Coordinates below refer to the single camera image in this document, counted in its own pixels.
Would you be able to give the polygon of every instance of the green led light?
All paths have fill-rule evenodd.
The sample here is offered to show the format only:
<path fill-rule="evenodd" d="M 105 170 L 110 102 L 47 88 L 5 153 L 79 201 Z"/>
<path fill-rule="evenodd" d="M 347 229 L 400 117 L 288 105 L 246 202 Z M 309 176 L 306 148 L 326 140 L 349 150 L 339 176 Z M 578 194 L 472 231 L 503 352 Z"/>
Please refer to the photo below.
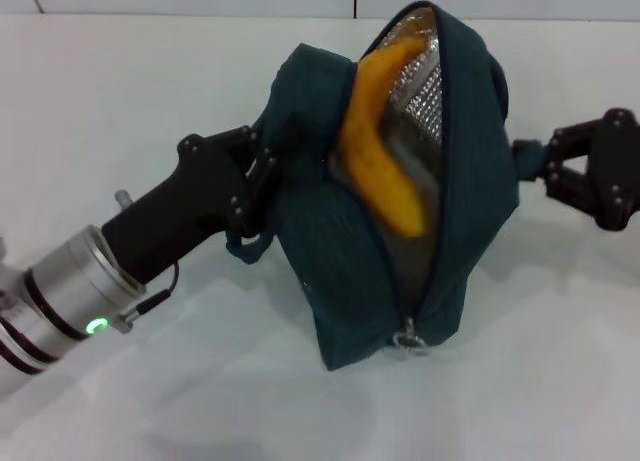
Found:
<path fill-rule="evenodd" d="M 109 326 L 109 321 L 107 321 L 107 318 L 96 318 L 89 324 L 87 324 L 87 333 L 95 334 L 98 331 L 102 331 L 107 326 Z"/>

